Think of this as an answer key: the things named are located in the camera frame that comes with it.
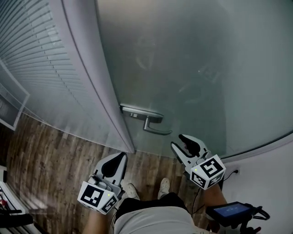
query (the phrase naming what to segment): screen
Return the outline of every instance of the screen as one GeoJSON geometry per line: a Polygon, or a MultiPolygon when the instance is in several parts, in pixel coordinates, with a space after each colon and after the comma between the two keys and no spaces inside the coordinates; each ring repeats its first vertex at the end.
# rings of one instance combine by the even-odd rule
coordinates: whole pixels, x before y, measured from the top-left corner
{"type": "Polygon", "coordinates": [[[242,204],[234,204],[227,207],[216,208],[215,211],[224,217],[228,217],[234,214],[241,213],[243,211],[249,210],[249,207],[246,207],[242,204]]]}

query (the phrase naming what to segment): white sneaker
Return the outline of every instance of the white sneaker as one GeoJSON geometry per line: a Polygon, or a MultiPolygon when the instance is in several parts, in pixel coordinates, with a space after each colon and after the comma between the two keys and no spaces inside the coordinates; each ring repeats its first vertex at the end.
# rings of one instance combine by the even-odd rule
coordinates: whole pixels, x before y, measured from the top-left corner
{"type": "Polygon", "coordinates": [[[161,197],[163,195],[166,195],[169,193],[169,189],[170,189],[170,180],[168,178],[164,178],[161,181],[161,185],[160,185],[160,190],[159,193],[157,195],[158,199],[161,199],[161,197]]]}
{"type": "Polygon", "coordinates": [[[127,184],[126,186],[126,194],[129,198],[140,200],[139,196],[137,195],[136,188],[131,183],[127,184]]]}

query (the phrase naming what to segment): frosted glass door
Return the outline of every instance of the frosted glass door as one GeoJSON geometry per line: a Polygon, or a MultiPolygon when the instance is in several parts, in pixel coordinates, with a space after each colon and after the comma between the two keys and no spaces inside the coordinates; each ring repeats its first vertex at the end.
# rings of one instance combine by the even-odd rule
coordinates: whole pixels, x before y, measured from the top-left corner
{"type": "Polygon", "coordinates": [[[164,115],[161,136],[125,117],[137,150],[173,156],[178,134],[232,155],[293,130],[293,3],[97,0],[119,103],[164,115]]]}

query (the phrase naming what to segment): electrical outlet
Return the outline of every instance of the electrical outlet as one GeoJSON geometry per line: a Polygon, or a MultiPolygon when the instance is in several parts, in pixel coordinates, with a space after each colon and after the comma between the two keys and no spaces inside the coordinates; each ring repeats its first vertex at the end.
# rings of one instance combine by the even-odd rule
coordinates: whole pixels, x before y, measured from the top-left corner
{"type": "Polygon", "coordinates": [[[238,170],[238,173],[235,173],[235,175],[241,174],[241,169],[239,165],[226,166],[225,178],[227,178],[235,170],[238,170]]]}

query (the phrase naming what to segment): door handle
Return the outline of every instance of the door handle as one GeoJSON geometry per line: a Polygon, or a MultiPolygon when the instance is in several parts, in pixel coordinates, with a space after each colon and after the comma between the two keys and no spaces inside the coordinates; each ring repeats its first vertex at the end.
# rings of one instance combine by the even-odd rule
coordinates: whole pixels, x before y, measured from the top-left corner
{"type": "Polygon", "coordinates": [[[151,112],[151,111],[141,110],[132,106],[120,105],[120,108],[122,113],[129,114],[131,118],[143,120],[144,121],[143,130],[148,133],[153,133],[153,134],[162,135],[162,136],[166,136],[172,133],[172,130],[161,131],[161,130],[153,129],[152,127],[150,127],[150,123],[161,123],[164,118],[164,115],[151,112]]]}
{"type": "Polygon", "coordinates": [[[149,133],[157,134],[157,135],[162,135],[166,136],[172,133],[172,130],[170,131],[161,131],[161,130],[156,130],[150,127],[150,118],[149,116],[146,117],[145,123],[143,125],[143,130],[149,133]]]}

